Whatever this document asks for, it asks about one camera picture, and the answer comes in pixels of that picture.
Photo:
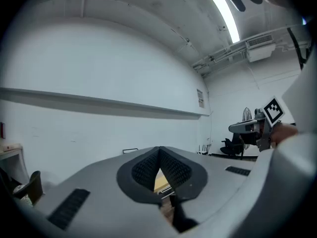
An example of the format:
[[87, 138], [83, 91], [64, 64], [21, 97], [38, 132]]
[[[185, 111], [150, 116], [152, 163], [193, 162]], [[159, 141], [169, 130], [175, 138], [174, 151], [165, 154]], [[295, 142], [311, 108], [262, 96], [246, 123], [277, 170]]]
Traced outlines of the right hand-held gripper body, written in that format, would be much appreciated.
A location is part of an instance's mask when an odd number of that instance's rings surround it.
[[275, 96], [267, 104], [255, 109], [254, 132], [256, 133], [256, 145], [259, 151], [264, 151], [271, 146], [271, 133], [274, 126], [281, 122], [285, 112]]

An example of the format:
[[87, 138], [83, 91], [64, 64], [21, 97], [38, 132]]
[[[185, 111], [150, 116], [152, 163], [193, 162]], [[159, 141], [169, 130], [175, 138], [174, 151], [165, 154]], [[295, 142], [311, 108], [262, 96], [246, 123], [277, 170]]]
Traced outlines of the paper wall notice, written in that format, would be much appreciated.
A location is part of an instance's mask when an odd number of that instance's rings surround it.
[[197, 95], [198, 95], [199, 107], [200, 107], [200, 108], [204, 108], [204, 107], [205, 107], [205, 104], [204, 104], [203, 92], [200, 91], [199, 89], [197, 89]]

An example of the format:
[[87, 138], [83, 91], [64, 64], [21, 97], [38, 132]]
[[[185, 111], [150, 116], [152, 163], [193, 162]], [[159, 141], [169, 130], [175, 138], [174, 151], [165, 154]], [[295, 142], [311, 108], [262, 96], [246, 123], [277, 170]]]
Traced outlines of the black standing fan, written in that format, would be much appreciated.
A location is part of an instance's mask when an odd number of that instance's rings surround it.
[[[249, 108], [245, 108], [244, 110], [243, 110], [243, 116], [242, 116], [242, 121], [247, 121], [247, 120], [251, 120], [252, 119], [252, 114], [251, 114], [251, 111], [250, 111], [250, 109]], [[245, 153], [245, 151], [250, 147], [250, 145], [249, 144], [246, 144], [245, 143], [245, 141], [244, 141], [244, 139], [242, 139], [242, 141], [243, 141], [243, 147], [244, 147], [244, 150], [243, 150], [243, 153]]]

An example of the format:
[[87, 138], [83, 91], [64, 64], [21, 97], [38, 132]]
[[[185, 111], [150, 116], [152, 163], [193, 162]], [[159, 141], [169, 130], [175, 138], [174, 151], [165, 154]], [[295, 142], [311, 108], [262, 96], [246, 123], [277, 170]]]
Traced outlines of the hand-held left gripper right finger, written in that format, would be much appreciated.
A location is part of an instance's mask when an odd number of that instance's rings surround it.
[[185, 192], [192, 194], [199, 189], [190, 200], [181, 199], [176, 192], [174, 225], [239, 225], [244, 221], [255, 201], [243, 191], [254, 161], [199, 155], [174, 147], [160, 149], [176, 154], [191, 167]]

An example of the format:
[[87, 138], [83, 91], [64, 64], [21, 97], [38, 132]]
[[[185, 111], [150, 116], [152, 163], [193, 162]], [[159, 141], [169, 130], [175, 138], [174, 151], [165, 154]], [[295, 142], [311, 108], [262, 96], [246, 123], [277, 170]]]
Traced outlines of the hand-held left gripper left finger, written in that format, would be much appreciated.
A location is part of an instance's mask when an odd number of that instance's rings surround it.
[[[127, 197], [117, 185], [116, 173], [127, 161], [149, 148], [92, 163], [52, 187], [35, 208], [42, 213], [39, 224], [50, 238], [175, 238], [178, 231], [159, 207]], [[75, 189], [89, 191], [66, 230], [47, 220], [48, 216]]]

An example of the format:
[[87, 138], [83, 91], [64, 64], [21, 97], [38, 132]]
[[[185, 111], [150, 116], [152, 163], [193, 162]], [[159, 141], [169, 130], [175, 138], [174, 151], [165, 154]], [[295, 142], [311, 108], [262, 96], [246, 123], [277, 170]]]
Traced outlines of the white air conditioner unit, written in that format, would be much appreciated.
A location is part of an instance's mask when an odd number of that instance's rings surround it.
[[271, 56], [276, 48], [276, 43], [271, 34], [249, 39], [245, 42], [246, 54], [249, 62], [263, 60]]

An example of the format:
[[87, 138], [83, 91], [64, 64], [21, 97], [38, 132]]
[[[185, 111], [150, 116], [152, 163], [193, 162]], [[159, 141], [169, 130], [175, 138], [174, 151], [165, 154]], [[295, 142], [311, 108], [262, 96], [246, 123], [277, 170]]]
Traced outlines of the white desk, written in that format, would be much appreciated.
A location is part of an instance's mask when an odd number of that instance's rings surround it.
[[6, 172], [9, 180], [14, 179], [22, 184], [29, 182], [21, 144], [0, 145], [0, 168]]

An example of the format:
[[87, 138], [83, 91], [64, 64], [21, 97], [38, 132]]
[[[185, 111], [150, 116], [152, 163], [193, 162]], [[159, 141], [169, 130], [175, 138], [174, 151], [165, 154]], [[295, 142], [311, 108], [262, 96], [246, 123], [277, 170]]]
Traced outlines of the person's right hand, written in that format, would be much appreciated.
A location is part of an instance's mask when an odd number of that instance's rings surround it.
[[287, 123], [277, 123], [271, 133], [271, 147], [275, 148], [285, 139], [292, 137], [298, 133], [295, 125]]

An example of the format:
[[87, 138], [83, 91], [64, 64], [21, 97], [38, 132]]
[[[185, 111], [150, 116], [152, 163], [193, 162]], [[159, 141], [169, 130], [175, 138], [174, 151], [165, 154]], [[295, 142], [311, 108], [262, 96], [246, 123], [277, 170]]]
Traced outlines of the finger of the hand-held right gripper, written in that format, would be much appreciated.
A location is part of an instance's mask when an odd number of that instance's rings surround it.
[[255, 119], [246, 120], [232, 124], [228, 127], [232, 133], [254, 133], [258, 132], [258, 121]]

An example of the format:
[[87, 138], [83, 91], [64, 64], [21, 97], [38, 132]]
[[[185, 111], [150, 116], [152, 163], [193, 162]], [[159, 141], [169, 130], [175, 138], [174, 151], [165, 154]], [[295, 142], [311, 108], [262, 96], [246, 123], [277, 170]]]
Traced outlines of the white ceiling pipes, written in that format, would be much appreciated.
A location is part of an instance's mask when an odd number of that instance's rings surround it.
[[238, 42], [237, 44], [232, 44], [224, 49], [217, 51], [214, 54], [207, 55], [206, 57], [200, 59], [199, 61], [193, 63], [191, 68], [195, 71], [199, 71], [206, 66], [213, 64], [218, 64], [219, 62], [229, 59], [236, 54], [243, 52], [246, 49], [245, 42]]

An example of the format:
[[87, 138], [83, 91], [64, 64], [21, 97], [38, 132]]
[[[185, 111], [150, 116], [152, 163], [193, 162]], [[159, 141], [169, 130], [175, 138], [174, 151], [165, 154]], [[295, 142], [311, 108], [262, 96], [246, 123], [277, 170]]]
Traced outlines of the black office chair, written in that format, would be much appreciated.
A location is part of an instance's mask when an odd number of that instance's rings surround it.
[[231, 140], [226, 138], [222, 141], [225, 146], [220, 148], [220, 151], [229, 156], [240, 155], [243, 157], [244, 154], [244, 142], [238, 133], [234, 133]]

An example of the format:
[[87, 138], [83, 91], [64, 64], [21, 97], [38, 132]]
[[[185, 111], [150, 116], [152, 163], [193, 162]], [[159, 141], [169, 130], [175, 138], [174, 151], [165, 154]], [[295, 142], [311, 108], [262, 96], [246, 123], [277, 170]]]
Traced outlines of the black chair with patterned cushion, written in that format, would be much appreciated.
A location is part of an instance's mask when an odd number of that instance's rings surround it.
[[30, 206], [34, 206], [43, 194], [40, 171], [33, 172], [27, 184], [18, 185], [13, 190], [13, 197]]

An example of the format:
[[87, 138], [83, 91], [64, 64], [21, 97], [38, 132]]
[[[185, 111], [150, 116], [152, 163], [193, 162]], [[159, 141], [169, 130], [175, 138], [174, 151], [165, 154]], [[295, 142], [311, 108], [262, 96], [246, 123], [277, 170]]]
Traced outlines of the ceiling strip light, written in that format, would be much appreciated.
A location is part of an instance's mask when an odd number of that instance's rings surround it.
[[218, 8], [225, 24], [227, 27], [227, 30], [229, 31], [231, 41], [232, 43], [237, 43], [240, 41], [240, 36], [238, 33], [238, 29], [234, 20], [234, 17], [232, 15], [232, 12], [226, 2], [226, 0], [212, 0], [216, 7]]

